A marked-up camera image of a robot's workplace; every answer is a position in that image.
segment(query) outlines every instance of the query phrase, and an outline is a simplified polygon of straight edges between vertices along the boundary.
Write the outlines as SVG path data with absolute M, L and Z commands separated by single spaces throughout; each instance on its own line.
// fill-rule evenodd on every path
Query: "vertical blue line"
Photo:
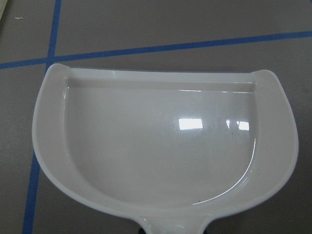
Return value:
M 55 5 L 54 5 L 54 13 L 53 13 L 52 26 L 51 26 L 48 57 L 46 61 L 45 71 L 47 71 L 48 67 L 53 63 L 52 61 L 55 55 L 55 48 L 56 48 L 58 28 L 59 28 L 60 6 L 61 6 L 61 0 L 56 0 Z M 40 172 L 40 166 L 38 164 L 35 153 L 33 153 L 22 234 L 31 234 L 33 231 L 39 172 Z

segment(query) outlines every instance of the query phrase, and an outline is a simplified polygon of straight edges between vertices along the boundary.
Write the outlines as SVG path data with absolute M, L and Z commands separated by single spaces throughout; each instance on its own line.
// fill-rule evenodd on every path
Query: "dish inner basin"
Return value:
M 240 181 L 254 154 L 254 95 L 234 85 L 69 78 L 69 156 L 95 189 L 125 202 L 213 199 Z

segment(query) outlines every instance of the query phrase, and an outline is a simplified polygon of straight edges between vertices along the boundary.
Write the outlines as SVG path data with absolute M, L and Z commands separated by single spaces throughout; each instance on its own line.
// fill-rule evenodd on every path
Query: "blue grid line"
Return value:
M 78 59 L 95 59 L 95 58 L 104 58 L 104 57 L 112 57 L 112 56 L 144 54 L 144 53 L 152 53 L 152 52 L 165 52 L 165 51 L 195 49 L 195 48 L 204 48 L 204 47 L 212 47 L 212 46 L 246 44 L 246 43 L 265 42 L 265 41 L 274 41 L 274 40 L 283 40 L 283 39 L 308 38 L 308 37 L 312 37 L 312 31 L 278 33 L 278 34 L 269 34 L 269 35 L 244 37 L 244 38 L 219 39 L 219 40 L 208 40 L 208 41 L 181 43 L 181 44 L 148 46 L 148 47 L 91 52 L 91 53 L 64 55 L 64 56 L 54 56 L 55 46 L 56 46 L 56 37 L 57 35 L 55 34 L 54 39 L 51 40 L 53 43 L 50 41 L 50 45 L 51 47 L 53 47 L 53 51 L 52 52 L 49 51 L 47 58 L 38 58 L 38 59 L 22 60 L 22 61 L 16 61 L 16 62 L 0 63 L 0 69 L 34 65 L 34 64 L 43 64 L 43 63 L 48 63 L 49 65 L 51 65 L 54 62 L 62 62 L 62 61 L 70 61 L 70 60 L 78 60 Z
M 60 7 L 61 7 L 61 0 L 56 0 L 55 5 L 54 5 L 53 20 L 52 20 L 52 26 L 51 26 L 48 57 L 41 59 L 41 60 L 36 60 L 36 62 L 44 61 L 46 63 L 45 71 L 47 71 L 49 66 L 53 63 L 52 58 L 55 55 L 55 48 L 56 48 L 58 27 L 59 27 Z M 29 60 L 20 61 L 19 63 L 25 64 L 27 63 L 27 61 L 29 63 Z M 35 153 L 33 153 L 32 165 L 31 165 L 30 176 L 29 176 L 27 199 L 26 199 L 26 205 L 25 205 L 25 214 L 24 214 L 22 234 L 31 234 L 33 231 L 39 173 L 40 173 L 40 166 L 37 161 Z

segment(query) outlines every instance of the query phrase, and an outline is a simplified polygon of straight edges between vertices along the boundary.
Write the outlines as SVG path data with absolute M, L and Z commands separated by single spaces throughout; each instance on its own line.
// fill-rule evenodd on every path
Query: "white ceramic spoon rest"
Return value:
M 276 77 L 52 65 L 33 144 L 73 199 L 132 219 L 147 234 L 202 234 L 214 219 L 275 194 L 298 136 Z

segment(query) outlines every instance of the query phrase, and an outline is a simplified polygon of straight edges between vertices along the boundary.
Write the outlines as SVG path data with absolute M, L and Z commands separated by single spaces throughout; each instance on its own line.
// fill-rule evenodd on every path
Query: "gray surface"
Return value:
M 11 1 L 0 22 L 0 63 L 47 55 L 54 1 Z M 312 3 L 296 1 L 62 2 L 56 55 L 312 30 Z M 219 219 L 208 234 L 312 233 L 312 38 L 64 62 L 162 71 L 274 71 L 292 106 L 299 158 L 268 201 Z M 0 70 L 0 234 L 21 233 L 32 158 L 31 121 L 45 65 Z M 33 233 L 136 234 L 138 225 L 83 206 L 41 173 Z

